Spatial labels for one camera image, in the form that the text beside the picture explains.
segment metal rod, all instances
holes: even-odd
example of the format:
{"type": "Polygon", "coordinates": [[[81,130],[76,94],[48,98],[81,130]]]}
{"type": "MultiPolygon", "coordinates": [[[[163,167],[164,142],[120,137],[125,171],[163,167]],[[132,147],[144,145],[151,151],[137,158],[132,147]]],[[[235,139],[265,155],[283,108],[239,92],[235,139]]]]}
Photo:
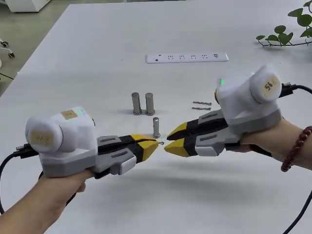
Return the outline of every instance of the metal rod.
{"type": "Polygon", "coordinates": [[[201,108],[201,107],[192,107],[193,110],[206,110],[206,111],[210,111],[211,108],[208,107],[208,108],[201,108]]]}
{"type": "Polygon", "coordinates": [[[146,114],[148,116],[153,116],[155,114],[153,94],[146,93],[145,99],[146,99],[146,114]]]}
{"type": "Polygon", "coordinates": [[[142,114],[140,95],[138,93],[132,93],[133,114],[139,116],[142,114]]]}
{"type": "Polygon", "coordinates": [[[211,102],[202,102],[202,101],[193,101],[194,104],[202,104],[202,105],[208,105],[211,106],[212,103],[211,102]]]}
{"type": "Polygon", "coordinates": [[[159,118],[154,117],[153,118],[153,137],[154,138],[159,138],[160,133],[159,133],[159,118]]]}

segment human hand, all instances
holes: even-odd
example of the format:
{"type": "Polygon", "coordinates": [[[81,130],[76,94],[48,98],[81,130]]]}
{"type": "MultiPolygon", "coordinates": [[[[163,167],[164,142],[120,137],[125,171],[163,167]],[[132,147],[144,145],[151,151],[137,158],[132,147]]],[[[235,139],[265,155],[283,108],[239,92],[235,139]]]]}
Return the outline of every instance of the human hand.
{"type": "Polygon", "coordinates": [[[61,178],[42,176],[31,193],[37,193],[36,197],[39,196],[39,199],[42,198],[42,200],[47,202],[57,219],[65,209],[66,202],[71,196],[74,193],[84,192],[86,188],[85,181],[93,176],[88,170],[61,178]]]}

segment power strip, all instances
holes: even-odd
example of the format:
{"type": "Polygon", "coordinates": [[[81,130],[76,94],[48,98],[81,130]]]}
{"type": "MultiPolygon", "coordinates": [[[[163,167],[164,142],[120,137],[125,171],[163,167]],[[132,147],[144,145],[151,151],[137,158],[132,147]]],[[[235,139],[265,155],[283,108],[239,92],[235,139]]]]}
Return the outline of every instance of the power strip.
{"type": "Polygon", "coordinates": [[[146,56],[146,63],[168,62],[217,62],[229,61],[226,53],[180,53],[180,54],[150,54],[146,56]]]}

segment red beaded bracelet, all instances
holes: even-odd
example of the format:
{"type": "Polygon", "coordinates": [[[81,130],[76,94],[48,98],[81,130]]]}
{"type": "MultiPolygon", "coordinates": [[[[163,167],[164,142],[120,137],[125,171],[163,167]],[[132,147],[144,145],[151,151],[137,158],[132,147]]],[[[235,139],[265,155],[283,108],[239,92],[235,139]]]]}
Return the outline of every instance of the red beaded bracelet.
{"type": "Polygon", "coordinates": [[[304,142],[308,139],[308,136],[310,136],[312,132],[312,126],[306,127],[302,133],[299,135],[298,140],[296,141],[296,144],[293,146],[292,150],[289,152],[287,157],[285,158],[281,170],[283,172],[288,171],[292,167],[292,163],[294,158],[298,155],[299,151],[304,145],[304,142]]]}

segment metal cylinder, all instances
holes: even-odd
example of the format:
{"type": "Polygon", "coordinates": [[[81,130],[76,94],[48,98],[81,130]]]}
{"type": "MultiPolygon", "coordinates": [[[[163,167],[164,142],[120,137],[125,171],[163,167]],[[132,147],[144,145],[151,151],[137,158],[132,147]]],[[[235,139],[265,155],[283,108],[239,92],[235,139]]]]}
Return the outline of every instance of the metal cylinder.
{"type": "Polygon", "coordinates": [[[159,138],[160,137],[160,133],[159,133],[159,118],[154,117],[153,118],[153,137],[154,138],[159,138]]]}
{"type": "Polygon", "coordinates": [[[146,93],[145,94],[145,100],[146,100],[146,114],[148,116],[153,116],[155,114],[154,110],[154,97],[152,93],[146,93]]]}
{"type": "Polygon", "coordinates": [[[142,114],[140,95],[138,93],[132,93],[133,114],[139,116],[142,114]]]}

